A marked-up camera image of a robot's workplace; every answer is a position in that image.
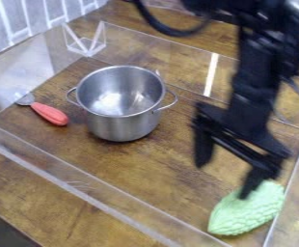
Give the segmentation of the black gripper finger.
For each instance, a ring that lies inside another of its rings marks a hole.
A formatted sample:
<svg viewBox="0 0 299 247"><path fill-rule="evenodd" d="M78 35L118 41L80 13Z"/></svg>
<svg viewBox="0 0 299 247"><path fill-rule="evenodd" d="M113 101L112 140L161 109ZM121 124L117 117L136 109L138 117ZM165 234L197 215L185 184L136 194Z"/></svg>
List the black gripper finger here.
<svg viewBox="0 0 299 247"><path fill-rule="evenodd" d="M213 139L210 137L210 132L205 129L202 124L196 124L193 126L194 132L194 147L193 147L193 160L197 168L204 167L209 162L213 151Z"/></svg>
<svg viewBox="0 0 299 247"><path fill-rule="evenodd" d="M246 173L238 198L244 200L252 191L257 189L264 181L276 181L280 176L280 167L262 169L252 167Z"/></svg>

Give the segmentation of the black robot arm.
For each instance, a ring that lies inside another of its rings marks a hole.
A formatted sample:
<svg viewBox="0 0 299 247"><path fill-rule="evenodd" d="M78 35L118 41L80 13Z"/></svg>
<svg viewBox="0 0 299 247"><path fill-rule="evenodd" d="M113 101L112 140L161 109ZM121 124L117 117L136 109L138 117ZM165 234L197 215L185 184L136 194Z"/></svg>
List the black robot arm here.
<svg viewBox="0 0 299 247"><path fill-rule="evenodd" d="M194 164L210 160L220 145L249 165L240 198L280 174L290 151L268 130L280 84L299 74L299 0L181 0L198 15L229 14L238 26L238 64L228 107L196 104L192 120Z"/></svg>

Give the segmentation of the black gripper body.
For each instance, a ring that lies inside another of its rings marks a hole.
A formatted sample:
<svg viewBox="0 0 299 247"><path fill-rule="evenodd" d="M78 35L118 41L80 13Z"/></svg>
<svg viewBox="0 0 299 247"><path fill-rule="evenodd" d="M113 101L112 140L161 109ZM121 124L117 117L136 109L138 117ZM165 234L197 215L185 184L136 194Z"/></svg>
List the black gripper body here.
<svg viewBox="0 0 299 247"><path fill-rule="evenodd" d="M268 130L268 120L280 87L280 74L272 61L240 62L232 77L228 108L205 102L194 104L192 127L202 124L213 145L225 148L252 167L280 167L290 151Z"/></svg>

